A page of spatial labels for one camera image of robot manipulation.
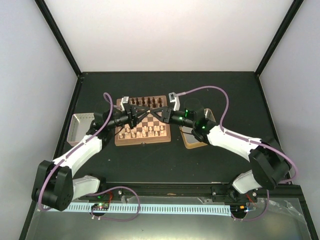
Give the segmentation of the light queen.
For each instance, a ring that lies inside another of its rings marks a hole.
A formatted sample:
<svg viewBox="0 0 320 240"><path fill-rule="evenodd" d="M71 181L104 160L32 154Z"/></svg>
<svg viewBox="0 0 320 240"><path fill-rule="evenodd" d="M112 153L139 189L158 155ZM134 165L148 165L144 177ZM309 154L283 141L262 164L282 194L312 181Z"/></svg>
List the light queen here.
<svg viewBox="0 0 320 240"><path fill-rule="evenodd" d="M145 128L142 130L142 136L143 136L143 137L146 137L146 136L147 136L147 132L146 132L146 129L145 129Z"/></svg>

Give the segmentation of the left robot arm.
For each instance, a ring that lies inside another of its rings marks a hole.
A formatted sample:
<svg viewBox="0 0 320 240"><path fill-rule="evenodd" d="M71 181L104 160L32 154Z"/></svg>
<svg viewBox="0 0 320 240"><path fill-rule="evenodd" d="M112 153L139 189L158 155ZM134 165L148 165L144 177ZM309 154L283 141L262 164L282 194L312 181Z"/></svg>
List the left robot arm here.
<svg viewBox="0 0 320 240"><path fill-rule="evenodd" d="M85 195L92 195L97 200L103 199L108 188L99 177L86 175L74 179L74 175L108 144L113 129L125 125L133 129L149 111L147 106L125 103L121 110L110 108L94 113L88 131L78 144L62 156L52 161L44 160L38 165L32 200L38 203L39 208L47 206L64 211L72 200Z"/></svg>

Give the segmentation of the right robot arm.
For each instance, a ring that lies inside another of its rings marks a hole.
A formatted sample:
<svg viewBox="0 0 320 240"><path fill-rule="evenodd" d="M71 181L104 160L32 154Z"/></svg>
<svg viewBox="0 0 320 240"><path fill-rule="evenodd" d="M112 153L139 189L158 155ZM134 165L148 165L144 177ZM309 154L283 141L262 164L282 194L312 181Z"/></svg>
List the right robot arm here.
<svg viewBox="0 0 320 240"><path fill-rule="evenodd" d="M251 169L236 176L227 189L228 198L234 202L255 189L274 190L293 166L274 138L252 138L229 131L207 118L200 104L191 103L183 111L163 106L150 113L162 123L190 128L198 142L228 150L250 163Z"/></svg>

